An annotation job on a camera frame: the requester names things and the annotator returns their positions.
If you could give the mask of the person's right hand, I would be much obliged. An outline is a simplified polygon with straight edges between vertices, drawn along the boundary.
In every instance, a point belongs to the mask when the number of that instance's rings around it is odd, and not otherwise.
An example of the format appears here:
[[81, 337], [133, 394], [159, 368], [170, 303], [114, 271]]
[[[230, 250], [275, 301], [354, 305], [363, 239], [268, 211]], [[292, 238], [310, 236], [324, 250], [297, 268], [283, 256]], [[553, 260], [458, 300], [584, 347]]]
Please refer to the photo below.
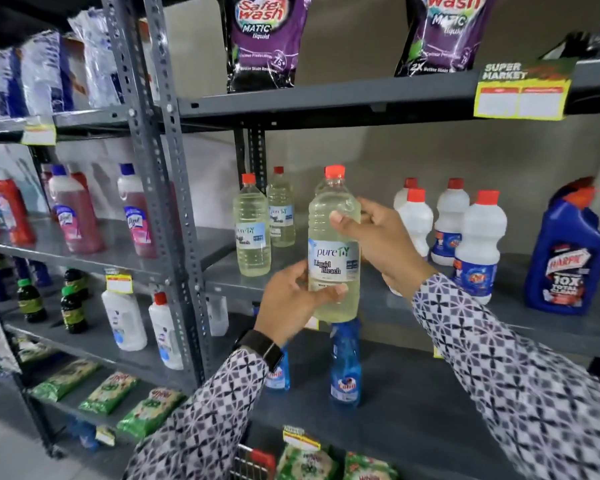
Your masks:
[[361, 254], [378, 270], [387, 285], [412, 301], [422, 284], [436, 274], [419, 256], [396, 210], [357, 198], [368, 213], [367, 249]]

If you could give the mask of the person's right forearm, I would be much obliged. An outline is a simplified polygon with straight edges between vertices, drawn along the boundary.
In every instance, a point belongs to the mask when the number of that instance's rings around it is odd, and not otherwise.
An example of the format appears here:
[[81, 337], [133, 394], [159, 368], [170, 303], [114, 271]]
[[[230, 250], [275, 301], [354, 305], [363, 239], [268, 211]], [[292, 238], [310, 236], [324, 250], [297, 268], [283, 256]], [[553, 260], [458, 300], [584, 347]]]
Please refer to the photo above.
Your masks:
[[527, 480], [600, 480], [600, 380], [512, 331], [443, 274], [412, 300], [419, 324]]

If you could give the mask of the white bottle red cap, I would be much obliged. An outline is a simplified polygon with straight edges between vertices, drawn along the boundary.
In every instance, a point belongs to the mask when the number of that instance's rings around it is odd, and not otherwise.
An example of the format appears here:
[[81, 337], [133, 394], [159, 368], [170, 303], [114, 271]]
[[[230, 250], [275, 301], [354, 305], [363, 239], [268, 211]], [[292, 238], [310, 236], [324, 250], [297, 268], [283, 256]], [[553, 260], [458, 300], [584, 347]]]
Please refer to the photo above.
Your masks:
[[394, 208], [417, 253], [427, 261], [430, 253], [427, 236], [432, 231], [434, 216], [432, 209], [425, 202], [425, 190], [419, 187], [408, 189], [406, 197]]
[[451, 279], [482, 305], [491, 300], [500, 261], [498, 243], [507, 228], [507, 217], [498, 206], [500, 192], [480, 190], [464, 213], [462, 239], [456, 247]]
[[438, 218], [434, 222], [434, 244], [431, 259], [440, 266], [452, 266], [456, 249], [462, 240], [464, 214], [470, 207], [470, 197], [464, 190], [464, 179], [450, 178], [447, 189], [437, 202]]
[[403, 186], [396, 192], [393, 198], [393, 208], [398, 211], [408, 201], [408, 193], [412, 188], [418, 188], [417, 177], [407, 177], [404, 180]]

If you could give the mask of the blue glass cleaner spray bottle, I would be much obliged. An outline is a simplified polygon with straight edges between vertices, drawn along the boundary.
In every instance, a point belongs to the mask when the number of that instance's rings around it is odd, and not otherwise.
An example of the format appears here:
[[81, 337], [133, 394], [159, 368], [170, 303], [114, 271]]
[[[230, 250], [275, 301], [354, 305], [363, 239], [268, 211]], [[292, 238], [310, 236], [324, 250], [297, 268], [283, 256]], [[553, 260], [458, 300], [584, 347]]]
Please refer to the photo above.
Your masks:
[[361, 400], [360, 320], [334, 323], [331, 334], [330, 396], [343, 406]]
[[290, 389], [290, 367], [287, 347], [282, 347], [282, 358], [273, 372], [268, 373], [265, 387], [276, 392], [286, 392]]

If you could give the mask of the black smartwatch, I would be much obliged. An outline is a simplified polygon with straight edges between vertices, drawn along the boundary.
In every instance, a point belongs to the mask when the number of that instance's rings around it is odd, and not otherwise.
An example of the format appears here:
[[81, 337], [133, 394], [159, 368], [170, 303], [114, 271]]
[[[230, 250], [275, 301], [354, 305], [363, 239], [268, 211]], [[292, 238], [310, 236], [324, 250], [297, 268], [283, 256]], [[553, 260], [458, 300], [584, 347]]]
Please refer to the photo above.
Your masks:
[[283, 360], [284, 351], [272, 339], [253, 328], [244, 330], [235, 341], [232, 352], [247, 348], [263, 359], [270, 372], [274, 372]]

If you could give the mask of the small clear plastic bottle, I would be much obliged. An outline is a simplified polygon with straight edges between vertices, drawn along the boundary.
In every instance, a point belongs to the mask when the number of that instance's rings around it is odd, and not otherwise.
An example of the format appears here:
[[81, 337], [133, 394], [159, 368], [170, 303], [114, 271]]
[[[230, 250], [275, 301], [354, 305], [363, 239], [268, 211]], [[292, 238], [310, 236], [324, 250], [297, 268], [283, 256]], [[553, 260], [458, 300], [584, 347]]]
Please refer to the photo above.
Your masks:
[[226, 298], [224, 296], [207, 295], [206, 301], [211, 336], [225, 336], [230, 325]]

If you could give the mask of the grey metal shelving unit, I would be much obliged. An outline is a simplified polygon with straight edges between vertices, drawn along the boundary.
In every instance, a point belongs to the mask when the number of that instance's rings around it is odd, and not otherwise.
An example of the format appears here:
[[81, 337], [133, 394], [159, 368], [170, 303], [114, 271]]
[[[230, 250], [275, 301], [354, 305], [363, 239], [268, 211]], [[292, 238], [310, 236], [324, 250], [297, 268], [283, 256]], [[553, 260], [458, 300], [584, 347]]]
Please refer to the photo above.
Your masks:
[[[191, 386], [205, 379], [199, 319], [206, 317], [200, 293], [199, 241], [192, 215], [182, 126], [164, 19], [162, 0], [100, 0], [112, 51], [121, 74], [134, 163], [148, 191], [152, 227], [157, 234], [161, 270], [173, 307], [176, 340]], [[95, 0], [0, 0], [0, 8], [60, 25], [59, 17], [76, 15]]]
[[[339, 82], [321, 86], [277, 89], [247, 93], [209, 96], [188, 100], [176, 98], [168, 85], [172, 82], [171, 54], [166, 28], [158, 24], [150, 28], [158, 41], [152, 46], [152, 60], [166, 63], [164, 80], [166, 102], [160, 100], [165, 133], [176, 133], [175, 143], [168, 143], [180, 151], [183, 143], [183, 123], [192, 131], [233, 130], [236, 138], [238, 169], [244, 169], [244, 131], [248, 133], [249, 164], [256, 170], [258, 188], [266, 183], [264, 136], [268, 130], [298, 130], [316, 128], [344, 128], [384, 126], [393, 124], [462, 121], [470, 119], [470, 92], [477, 87], [474, 72], [435, 78], [384, 78]], [[600, 114], [600, 59], [577, 62], [568, 96], [568, 114]], [[228, 352], [228, 339], [218, 346], [205, 335], [200, 320], [206, 319], [206, 305], [201, 294], [259, 301], [264, 290], [264, 278], [239, 278], [237, 264], [228, 257], [202, 265], [198, 237], [189, 236], [193, 224], [192, 209], [180, 212], [184, 240], [186, 270], [194, 298], [198, 331], [194, 338], [201, 351], [200, 367], [211, 374], [212, 366], [219, 365], [221, 353]], [[381, 291], [381, 279], [376, 272], [363, 275], [361, 280], [362, 305], [369, 305], [371, 318], [395, 319], [400, 326], [416, 326], [406, 304], [389, 291]], [[576, 339], [585, 339], [590, 348], [600, 345], [600, 336], [588, 333], [580, 325], [571, 331], [536, 329], [512, 322], [516, 331], [531, 338], [544, 339], [563, 351], [578, 352]], [[387, 379], [388, 388], [382, 388], [371, 399], [365, 400], [355, 412], [346, 413], [336, 406], [328, 406], [327, 399], [319, 399], [318, 383], [306, 382], [289, 399], [275, 399], [275, 394], [264, 395], [261, 406], [255, 410], [255, 421], [271, 428], [306, 426], [310, 433], [342, 449], [354, 449], [393, 461], [410, 478], [424, 480], [520, 480], [512, 467], [505, 467], [495, 443], [487, 439], [485, 426], [480, 426], [477, 413], [469, 398], [461, 391], [456, 379], [446, 366], [435, 365], [423, 351], [366, 342], [366, 364], [372, 372], [371, 385], [380, 386]]]

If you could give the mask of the white bottle blue label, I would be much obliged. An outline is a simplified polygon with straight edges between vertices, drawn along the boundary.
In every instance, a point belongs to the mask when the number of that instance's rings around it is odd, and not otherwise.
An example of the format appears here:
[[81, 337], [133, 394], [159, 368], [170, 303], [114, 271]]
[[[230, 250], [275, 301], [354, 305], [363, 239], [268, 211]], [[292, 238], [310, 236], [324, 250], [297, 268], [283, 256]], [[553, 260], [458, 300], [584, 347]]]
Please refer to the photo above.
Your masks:
[[102, 301], [120, 350], [136, 352], [144, 349], [148, 339], [135, 295], [106, 290], [102, 293]]
[[148, 312], [163, 364], [168, 369], [183, 371], [182, 354], [176, 340], [176, 331], [164, 291], [153, 295], [153, 302], [149, 306]]

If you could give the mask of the green scrub pad packet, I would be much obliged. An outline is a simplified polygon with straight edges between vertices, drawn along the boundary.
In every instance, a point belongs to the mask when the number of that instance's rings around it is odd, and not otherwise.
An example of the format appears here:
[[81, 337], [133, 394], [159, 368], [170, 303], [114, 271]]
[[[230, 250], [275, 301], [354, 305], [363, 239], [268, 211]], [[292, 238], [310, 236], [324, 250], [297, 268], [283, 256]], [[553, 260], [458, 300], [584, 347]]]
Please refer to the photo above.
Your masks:
[[278, 462], [275, 480], [333, 480], [338, 467], [338, 462], [326, 451], [287, 445]]
[[29, 392], [36, 399], [57, 403], [80, 386], [99, 368], [99, 364], [83, 358], [73, 360], [31, 388]]
[[46, 344], [33, 342], [23, 337], [16, 339], [15, 346], [18, 361], [23, 366], [45, 361], [59, 352]]
[[79, 409], [89, 413], [108, 415], [126, 398], [138, 382], [139, 380], [134, 376], [124, 372], [115, 372], [80, 403]]
[[185, 400], [179, 391], [165, 387], [151, 389], [147, 398], [136, 404], [116, 425], [118, 432], [138, 441], [153, 434]]
[[343, 480], [398, 480], [399, 474], [393, 466], [356, 452], [345, 455]]

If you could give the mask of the purple detergent pouch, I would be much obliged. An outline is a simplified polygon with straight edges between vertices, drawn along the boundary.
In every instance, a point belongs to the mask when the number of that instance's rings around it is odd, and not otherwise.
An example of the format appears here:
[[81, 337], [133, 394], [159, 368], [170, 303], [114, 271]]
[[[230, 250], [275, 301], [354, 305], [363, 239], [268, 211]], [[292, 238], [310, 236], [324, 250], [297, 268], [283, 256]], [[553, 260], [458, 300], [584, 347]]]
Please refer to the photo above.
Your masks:
[[409, 32], [395, 77], [471, 70], [496, 0], [406, 0]]
[[293, 88], [312, 0], [225, 0], [229, 93]]

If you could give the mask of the pink floor cleaner bottle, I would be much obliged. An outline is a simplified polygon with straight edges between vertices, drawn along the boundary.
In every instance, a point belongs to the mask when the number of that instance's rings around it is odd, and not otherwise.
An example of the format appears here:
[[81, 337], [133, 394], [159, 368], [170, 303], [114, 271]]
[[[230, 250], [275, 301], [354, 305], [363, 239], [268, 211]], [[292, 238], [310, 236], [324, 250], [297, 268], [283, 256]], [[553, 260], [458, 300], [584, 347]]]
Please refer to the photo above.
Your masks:
[[105, 243], [87, 188], [64, 165], [52, 165], [51, 172], [49, 191], [69, 251], [79, 255], [103, 251]]
[[157, 258], [142, 179], [132, 163], [120, 163], [119, 167], [118, 193], [136, 254], [145, 259]]

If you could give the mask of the large yellow shelf price tag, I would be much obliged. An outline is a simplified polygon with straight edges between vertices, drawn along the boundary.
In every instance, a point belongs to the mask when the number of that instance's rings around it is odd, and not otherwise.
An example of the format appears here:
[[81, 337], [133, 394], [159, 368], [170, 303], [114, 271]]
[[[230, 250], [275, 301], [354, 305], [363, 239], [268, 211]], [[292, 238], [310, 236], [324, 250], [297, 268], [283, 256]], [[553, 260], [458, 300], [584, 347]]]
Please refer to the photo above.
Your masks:
[[480, 71], [473, 116], [483, 119], [560, 121], [577, 59], [489, 63]]

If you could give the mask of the blue toilet cleaner bottle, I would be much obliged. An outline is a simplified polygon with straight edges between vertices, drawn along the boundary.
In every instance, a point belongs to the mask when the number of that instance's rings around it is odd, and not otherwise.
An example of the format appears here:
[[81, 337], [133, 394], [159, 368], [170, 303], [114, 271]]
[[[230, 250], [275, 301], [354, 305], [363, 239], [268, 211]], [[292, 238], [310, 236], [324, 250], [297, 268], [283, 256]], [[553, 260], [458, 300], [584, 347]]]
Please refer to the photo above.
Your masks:
[[572, 188], [544, 212], [525, 279], [525, 304], [545, 313], [585, 315], [600, 282], [600, 223], [594, 186]]
[[574, 193], [574, 192], [576, 192], [580, 189], [586, 188], [586, 187], [591, 187], [591, 186], [593, 186], [593, 184], [594, 184], [594, 177], [587, 176], [587, 177], [578, 178], [572, 182], [569, 182], [569, 183], [563, 185], [556, 192], [554, 192], [554, 194], [550, 198], [549, 203], [548, 203], [548, 209], [551, 208], [551, 206], [554, 205], [556, 201], [562, 199], [563, 197], [567, 196], [568, 194]]

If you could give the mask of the dark green bottle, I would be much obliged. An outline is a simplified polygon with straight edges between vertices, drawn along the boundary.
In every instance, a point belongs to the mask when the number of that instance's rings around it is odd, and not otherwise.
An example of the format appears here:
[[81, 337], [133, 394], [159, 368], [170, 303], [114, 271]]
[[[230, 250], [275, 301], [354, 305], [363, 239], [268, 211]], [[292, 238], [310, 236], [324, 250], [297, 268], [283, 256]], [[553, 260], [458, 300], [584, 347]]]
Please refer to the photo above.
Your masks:
[[64, 327], [69, 334], [80, 334], [88, 330], [88, 322], [82, 308], [82, 298], [73, 285], [61, 290], [61, 313]]
[[38, 323], [47, 320], [47, 311], [43, 305], [40, 292], [33, 286], [30, 278], [17, 281], [18, 307], [24, 316], [25, 322]]
[[88, 280], [86, 275], [78, 270], [68, 267], [64, 272], [64, 286], [72, 287], [80, 300], [89, 298]]

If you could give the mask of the dark pouch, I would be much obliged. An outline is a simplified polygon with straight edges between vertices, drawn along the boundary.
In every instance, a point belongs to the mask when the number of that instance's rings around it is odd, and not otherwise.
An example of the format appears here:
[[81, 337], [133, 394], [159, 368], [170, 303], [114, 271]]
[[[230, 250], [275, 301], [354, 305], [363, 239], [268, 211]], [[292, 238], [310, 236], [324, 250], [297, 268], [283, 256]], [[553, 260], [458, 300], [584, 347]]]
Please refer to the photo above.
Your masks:
[[600, 59], [600, 32], [570, 32], [557, 46], [540, 56], [540, 60], [561, 58]]

